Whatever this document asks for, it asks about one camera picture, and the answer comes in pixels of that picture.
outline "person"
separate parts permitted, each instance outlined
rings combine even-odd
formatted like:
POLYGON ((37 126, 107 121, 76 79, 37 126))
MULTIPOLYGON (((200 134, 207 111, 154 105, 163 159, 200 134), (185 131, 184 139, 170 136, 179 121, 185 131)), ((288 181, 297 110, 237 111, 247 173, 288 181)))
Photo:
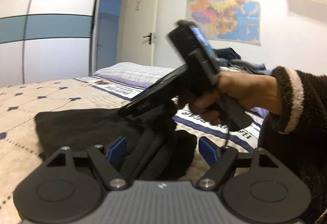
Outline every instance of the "person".
POLYGON ((188 103, 194 114, 218 125, 219 113, 206 108, 218 99, 219 89, 244 109, 268 110, 258 147, 277 157, 311 190, 303 220, 327 224, 327 76, 277 67, 271 76, 224 71, 217 82, 217 89, 201 97, 188 91, 180 94, 179 108, 188 103))

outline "sleeve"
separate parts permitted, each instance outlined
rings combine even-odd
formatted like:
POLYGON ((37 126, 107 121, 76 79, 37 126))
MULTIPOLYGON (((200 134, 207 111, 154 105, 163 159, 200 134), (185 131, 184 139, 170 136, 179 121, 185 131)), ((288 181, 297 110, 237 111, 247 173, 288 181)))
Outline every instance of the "sleeve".
POLYGON ((272 76, 282 96, 280 116, 270 114, 274 130, 303 136, 327 136, 327 76, 277 67, 272 76))

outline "teal wardrobe stripe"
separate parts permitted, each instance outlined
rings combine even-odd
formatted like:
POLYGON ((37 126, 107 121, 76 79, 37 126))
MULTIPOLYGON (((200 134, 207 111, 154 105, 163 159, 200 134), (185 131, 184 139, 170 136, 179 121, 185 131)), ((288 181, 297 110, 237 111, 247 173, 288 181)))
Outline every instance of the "teal wardrobe stripe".
POLYGON ((45 38, 89 38, 91 16, 30 15, 27 17, 26 40, 45 38))
POLYGON ((26 16, 0 19, 0 43, 22 41, 24 39, 26 16))

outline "wardrobe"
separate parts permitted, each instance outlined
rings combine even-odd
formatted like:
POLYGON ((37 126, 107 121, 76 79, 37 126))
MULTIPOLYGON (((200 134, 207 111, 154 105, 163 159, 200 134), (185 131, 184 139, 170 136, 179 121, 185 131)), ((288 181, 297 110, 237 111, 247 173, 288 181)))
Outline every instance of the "wardrobe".
POLYGON ((0 87, 90 74, 99 0, 0 0, 0 87))

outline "gray gripper base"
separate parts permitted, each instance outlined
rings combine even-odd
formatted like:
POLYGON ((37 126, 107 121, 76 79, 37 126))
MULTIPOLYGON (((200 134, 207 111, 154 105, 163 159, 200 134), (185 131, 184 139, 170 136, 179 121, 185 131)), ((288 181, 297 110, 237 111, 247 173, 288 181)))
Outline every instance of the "gray gripper base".
POLYGON ((213 192, 191 182, 135 181, 112 191, 101 206, 73 224, 244 224, 227 211, 213 192))

